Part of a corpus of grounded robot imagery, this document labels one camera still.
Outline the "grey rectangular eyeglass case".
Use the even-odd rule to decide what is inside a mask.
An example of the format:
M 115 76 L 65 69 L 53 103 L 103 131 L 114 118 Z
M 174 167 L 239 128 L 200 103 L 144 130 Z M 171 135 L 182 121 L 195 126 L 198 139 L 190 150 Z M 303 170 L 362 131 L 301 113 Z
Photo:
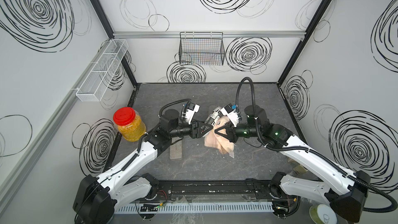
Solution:
M 172 139 L 172 144 L 170 146 L 170 159 L 172 161 L 182 159 L 182 140 L 183 138 Z

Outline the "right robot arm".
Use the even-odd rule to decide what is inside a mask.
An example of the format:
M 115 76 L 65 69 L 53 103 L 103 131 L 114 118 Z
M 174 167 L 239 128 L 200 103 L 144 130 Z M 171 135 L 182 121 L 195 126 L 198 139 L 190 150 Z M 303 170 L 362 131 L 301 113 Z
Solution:
M 270 184 L 273 191 L 323 202 L 347 221 L 359 222 L 369 194 L 364 183 L 371 181 L 366 172 L 354 172 L 328 160 L 289 129 L 270 123 L 265 110 L 259 106 L 248 106 L 246 111 L 247 121 L 241 123 L 237 107 L 227 105 L 222 108 L 220 114 L 228 120 L 225 124 L 215 122 L 215 134 L 230 142 L 236 142 L 240 137 L 262 137 L 264 147 L 293 159 L 320 179 L 317 183 L 277 173 Z

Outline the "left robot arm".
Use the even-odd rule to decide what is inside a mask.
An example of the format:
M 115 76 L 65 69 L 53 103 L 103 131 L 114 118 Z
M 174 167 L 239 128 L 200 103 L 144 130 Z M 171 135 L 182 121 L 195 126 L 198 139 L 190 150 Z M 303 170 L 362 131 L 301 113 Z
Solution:
M 212 124 L 193 120 L 195 112 L 161 108 L 159 122 L 131 154 L 97 176 L 85 176 L 73 203 L 75 223 L 107 224 L 119 208 L 140 198 L 154 198 L 158 181 L 151 175 L 135 175 L 167 150 L 174 137 L 199 139 L 213 129 Z

